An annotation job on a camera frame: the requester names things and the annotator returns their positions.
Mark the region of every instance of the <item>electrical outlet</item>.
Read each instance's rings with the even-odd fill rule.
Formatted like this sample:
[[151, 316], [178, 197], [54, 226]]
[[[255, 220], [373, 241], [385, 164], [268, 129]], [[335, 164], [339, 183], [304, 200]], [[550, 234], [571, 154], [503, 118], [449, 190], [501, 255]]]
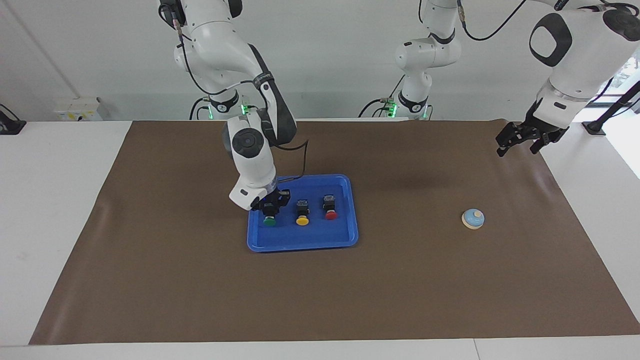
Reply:
[[54, 112], [60, 121], [102, 121], [104, 107], [96, 97], [59, 99]]

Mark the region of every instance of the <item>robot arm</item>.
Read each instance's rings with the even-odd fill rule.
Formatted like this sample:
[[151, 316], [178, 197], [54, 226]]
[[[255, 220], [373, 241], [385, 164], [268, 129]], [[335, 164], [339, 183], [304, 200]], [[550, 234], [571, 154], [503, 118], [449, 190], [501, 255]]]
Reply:
[[[551, 52], [536, 49], [536, 39], [544, 32], [556, 43]], [[496, 137], [498, 155], [504, 156], [512, 146], [526, 140], [535, 140], [531, 146], [534, 154], [558, 142], [602, 83], [633, 55], [639, 41], [640, 20], [624, 7], [598, 4], [544, 16], [531, 34], [529, 47], [553, 71], [525, 121], [509, 123]]]
[[593, 5], [593, 0], [530, 0], [530, 1], [547, 4], [553, 7], [555, 11], [575, 10], [585, 6]]
[[432, 83], [427, 70], [453, 64], [461, 54], [456, 38], [456, 0], [425, 0], [420, 11], [429, 36], [407, 41], [396, 50], [396, 63], [406, 75], [402, 89], [394, 96], [400, 117], [417, 118], [425, 112]]
[[[176, 61], [190, 70], [213, 104], [218, 104], [218, 111], [228, 108], [225, 102], [237, 101], [235, 90], [224, 91], [230, 86], [230, 71], [249, 76], [262, 96], [265, 108], [227, 120], [223, 141], [240, 174], [230, 199], [273, 219], [289, 194], [278, 190], [270, 147], [289, 143], [297, 128], [260, 52], [242, 40], [231, 23], [241, 13], [241, 0], [162, 1], [161, 9], [171, 10], [180, 36]], [[187, 29], [190, 41], [183, 41], [180, 25]]]

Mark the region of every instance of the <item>green button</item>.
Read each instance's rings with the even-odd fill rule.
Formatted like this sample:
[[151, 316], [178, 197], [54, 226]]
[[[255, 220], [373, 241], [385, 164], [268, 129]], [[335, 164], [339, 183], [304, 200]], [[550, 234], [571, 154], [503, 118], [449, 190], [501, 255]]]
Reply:
[[276, 226], [276, 219], [273, 217], [266, 217], [262, 223], [266, 226]]

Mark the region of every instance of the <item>brown mat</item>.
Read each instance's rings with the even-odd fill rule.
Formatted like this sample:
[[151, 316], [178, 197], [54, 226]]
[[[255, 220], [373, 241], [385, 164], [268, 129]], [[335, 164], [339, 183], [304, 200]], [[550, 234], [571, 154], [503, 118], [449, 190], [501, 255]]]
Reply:
[[360, 241], [255, 254], [222, 123], [135, 122], [30, 343], [640, 333], [542, 157], [495, 154], [503, 125], [301, 123], [309, 174], [351, 178]]

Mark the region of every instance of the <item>white table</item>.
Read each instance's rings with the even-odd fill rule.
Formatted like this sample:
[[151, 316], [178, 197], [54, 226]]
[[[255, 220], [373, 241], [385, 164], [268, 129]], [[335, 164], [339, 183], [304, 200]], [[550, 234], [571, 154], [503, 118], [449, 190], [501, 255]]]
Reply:
[[[0, 137], [0, 359], [640, 359], [640, 336], [28, 347], [130, 125], [34, 122]], [[543, 156], [640, 318], [640, 179], [580, 126]]]

